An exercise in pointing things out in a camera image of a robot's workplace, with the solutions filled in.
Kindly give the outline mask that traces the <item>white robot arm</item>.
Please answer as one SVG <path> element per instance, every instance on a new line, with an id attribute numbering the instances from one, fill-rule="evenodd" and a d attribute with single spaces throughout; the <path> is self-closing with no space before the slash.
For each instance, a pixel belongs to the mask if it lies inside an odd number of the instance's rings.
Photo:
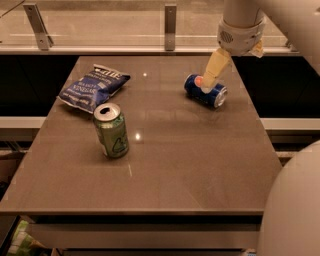
<path id="1" fill-rule="evenodd" d="M 248 64 L 245 85 L 262 116 L 319 116 L 320 0 L 224 0 L 217 40 L 201 89 L 217 83 L 233 56 L 260 53 L 270 20 L 309 63 L 281 74 Z M 320 256 L 320 141 L 297 152 L 278 173 L 266 201 L 256 256 Z"/>

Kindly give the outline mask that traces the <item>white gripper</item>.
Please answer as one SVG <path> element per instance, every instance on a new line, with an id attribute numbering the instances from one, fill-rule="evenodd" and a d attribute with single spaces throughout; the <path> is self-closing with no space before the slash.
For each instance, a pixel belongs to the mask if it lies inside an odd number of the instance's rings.
<path id="1" fill-rule="evenodd" d="M 241 56 L 250 51 L 258 58 L 264 55 L 261 38 L 265 24 L 266 19 L 262 18 L 256 25 L 238 28 L 228 25 L 223 19 L 220 20 L 217 41 L 221 48 L 211 54 L 207 63 L 201 82 L 201 90 L 204 93 L 208 94 L 216 86 L 219 77 L 231 61 L 231 55 Z"/>

